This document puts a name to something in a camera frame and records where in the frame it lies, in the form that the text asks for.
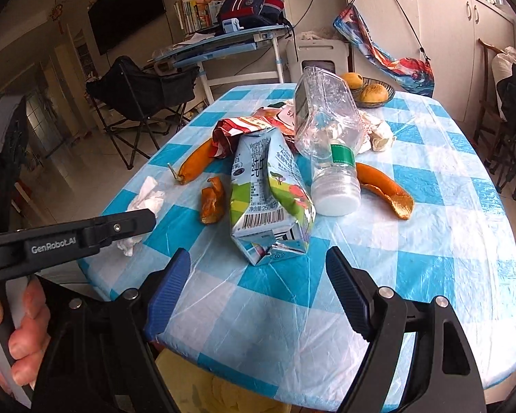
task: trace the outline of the black screen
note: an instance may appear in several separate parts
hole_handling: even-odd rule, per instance
[[[88,11],[100,54],[164,13],[162,0],[97,0]]]

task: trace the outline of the backpack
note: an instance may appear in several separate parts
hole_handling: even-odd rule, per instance
[[[245,29],[286,24],[283,16],[285,0],[225,0],[218,13],[220,26],[224,20],[238,19]]]

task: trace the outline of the metal pin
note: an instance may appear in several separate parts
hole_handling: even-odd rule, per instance
[[[82,305],[83,301],[80,298],[73,298],[71,301],[69,301],[69,307],[73,310],[78,309]]]
[[[436,297],[436,304],[440,307],[447,307],[449,306],[449,300],[446,297],[439,295]]]
[[[378,289],[378,294],[382,298],[390,299],[390,298],[392,298],[394,296],[394,291],[392,289],[390,289],[389,287],[383,286],[383,287]]]
[[[139,295],[137,288],[128,288],[122,293],[124,299],[132,300],[136,299]]]

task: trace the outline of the fruit bowl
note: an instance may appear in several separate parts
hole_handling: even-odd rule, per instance
[[[388,90],[388,99],[384,102],[361,102],[361,93],[367,85],[371,84],[380,84],[382,85],[386,90]],[[396,94],[396,91],[394,90],[394,87],[392,87],[390,84],[387,84],[386,82],[377,81],[377,79],[371,79],[370,77],[364,77],[363,78],[363,87],[358,88],[357,90],[351,90],[352,96],[355,100],[355,105],[359,108],[378,108],[384,106],[386,103],[390,102],[392,99],[394,99],[394,95]]]

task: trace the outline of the row of books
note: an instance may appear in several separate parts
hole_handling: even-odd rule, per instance
[[[174,3],[174,8],[180,28],[189,34],[216,24],[221,5],[221,1],[197,4],[195,0],[178,0]]]

